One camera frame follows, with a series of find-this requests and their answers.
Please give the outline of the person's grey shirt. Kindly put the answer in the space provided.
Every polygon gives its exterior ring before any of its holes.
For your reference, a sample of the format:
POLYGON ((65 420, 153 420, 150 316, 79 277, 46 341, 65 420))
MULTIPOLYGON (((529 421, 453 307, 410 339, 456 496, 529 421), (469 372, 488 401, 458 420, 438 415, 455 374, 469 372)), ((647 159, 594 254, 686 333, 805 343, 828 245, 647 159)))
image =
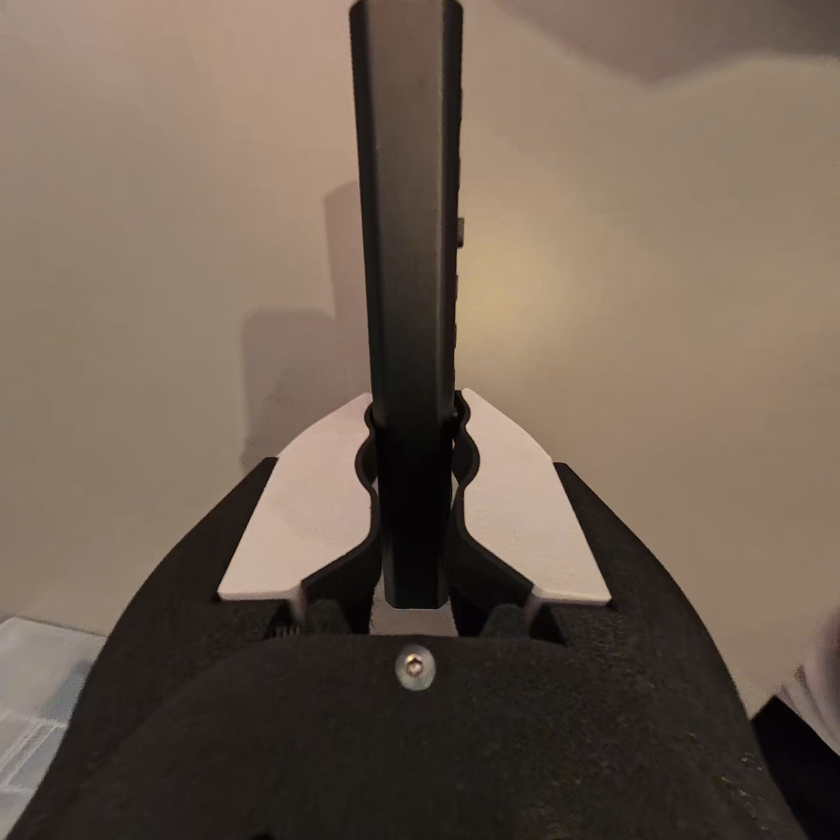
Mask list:
POLYGON ((839 611, 819 626, 778 698, 839 754, 839 611))

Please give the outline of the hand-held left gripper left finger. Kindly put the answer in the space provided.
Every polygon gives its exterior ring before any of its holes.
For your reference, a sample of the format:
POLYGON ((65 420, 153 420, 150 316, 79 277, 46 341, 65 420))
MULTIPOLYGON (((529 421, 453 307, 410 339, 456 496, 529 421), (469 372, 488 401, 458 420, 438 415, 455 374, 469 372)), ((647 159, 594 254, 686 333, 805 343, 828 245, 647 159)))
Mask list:
POLYGON ((279 452, 218 585, 221 601, 284 602, 297 623, 335 602, 352 632, 370 632, 382 576, 371 402, 356 396, 279 452))

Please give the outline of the clear plastic bin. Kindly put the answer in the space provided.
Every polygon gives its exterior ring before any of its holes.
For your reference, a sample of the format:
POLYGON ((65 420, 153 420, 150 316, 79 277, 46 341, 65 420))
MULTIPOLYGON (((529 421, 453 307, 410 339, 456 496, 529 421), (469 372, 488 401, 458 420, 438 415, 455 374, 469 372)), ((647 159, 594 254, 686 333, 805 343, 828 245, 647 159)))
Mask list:
POLYGON ((1 622, 1 838, 44 779, 105 636, 30 621, 1 622))

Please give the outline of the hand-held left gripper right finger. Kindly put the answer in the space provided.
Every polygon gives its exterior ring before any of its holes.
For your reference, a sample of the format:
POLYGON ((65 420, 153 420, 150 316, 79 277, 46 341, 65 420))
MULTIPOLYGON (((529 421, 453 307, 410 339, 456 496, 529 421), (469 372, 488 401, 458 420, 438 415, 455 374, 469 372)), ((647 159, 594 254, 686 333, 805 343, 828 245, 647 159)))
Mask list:
POLYGON ((498 607, 528 630, 555 606, 612 600, 558 470, 523 428, 477 392, 455 394, 449 604, 456 632, 481 635, 498 607))

